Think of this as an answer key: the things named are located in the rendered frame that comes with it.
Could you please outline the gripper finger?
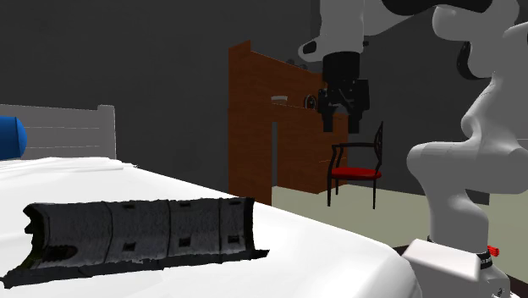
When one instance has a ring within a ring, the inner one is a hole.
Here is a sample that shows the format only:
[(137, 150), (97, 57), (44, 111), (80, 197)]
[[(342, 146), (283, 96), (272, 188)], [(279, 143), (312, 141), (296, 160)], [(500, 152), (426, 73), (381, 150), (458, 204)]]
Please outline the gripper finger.
[(360, 132), (360, 121), (363, 113), (370, 109), (370, 98), (360, 97), (359, 99), (343, 98), (341, 104), (348, 114), (348, 133), (358, 134)]
[(323, 131), (333, 131), (333, 115), (341, 106), (341, 99), (334, 91), (320, 89), (317, 97), (317, 112), (322, 116)]

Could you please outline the brown wooden desk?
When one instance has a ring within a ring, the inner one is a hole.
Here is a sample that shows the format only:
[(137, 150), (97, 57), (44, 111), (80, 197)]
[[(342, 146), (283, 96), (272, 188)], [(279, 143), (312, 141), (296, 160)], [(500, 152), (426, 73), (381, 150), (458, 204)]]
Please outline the brown wooden desk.
[(271, 204), (272, 187), (318, 194), (327, 188), (331, 146), (345, 142), (348, 121), (333, 131), (304, 100), (322, 88), (320, 74), (254, 52), (228, 50), (228, 191)]

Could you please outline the white bed with headboard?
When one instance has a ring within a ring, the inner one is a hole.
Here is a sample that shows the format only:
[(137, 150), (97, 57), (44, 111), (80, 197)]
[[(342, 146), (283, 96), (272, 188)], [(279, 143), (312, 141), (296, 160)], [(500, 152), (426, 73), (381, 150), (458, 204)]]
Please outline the white bed with headboard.
[[(86, 174), (50, 174), (35, 159), (33, 144), (23, 164), (28, 174), (7, 174), (0, 162), (0, 273), (30, 248), (23, 232), (24, 205), (46, 199), (149, 199), (215, 197), (217, 191), (125, 165)], [(421, 298), (409, 263), (391, 247), (365, 236), (275, 207), (257, 204), (256, 244), (268, 250), (260, 261), (122, 273), (0, 290), (0, 298)]]

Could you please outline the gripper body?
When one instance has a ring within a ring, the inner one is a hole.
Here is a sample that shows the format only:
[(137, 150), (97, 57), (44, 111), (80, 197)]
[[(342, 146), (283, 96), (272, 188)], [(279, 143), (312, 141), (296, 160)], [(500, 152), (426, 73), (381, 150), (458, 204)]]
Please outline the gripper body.
[(368, 79), (360, 77), (358, 52), (333, 52), (323, 57), (322, 79), (331, 104), (362, 111), (370, 109)]

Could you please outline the black chair with red seat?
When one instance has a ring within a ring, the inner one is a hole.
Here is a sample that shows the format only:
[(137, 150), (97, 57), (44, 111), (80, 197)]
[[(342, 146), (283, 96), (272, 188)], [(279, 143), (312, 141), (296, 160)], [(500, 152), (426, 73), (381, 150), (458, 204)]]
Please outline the black chair with red seat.
[[(382, 121), (374, 136), (373, 142), (346, 142), (332, 145), (332, 157), (327, 168), (327, 206), (331, 206), (332, 188), (335, 184), (335, 193), (338, 194), (339, 181), (371, 181), (372, 182), (372, 208), (376, 208), (377, 180), (382, 177), (382, 141), (384, 122)], [(347, 148), (372, 148), (377, 157), (375, 168), (341, 167), (344, 150)]]

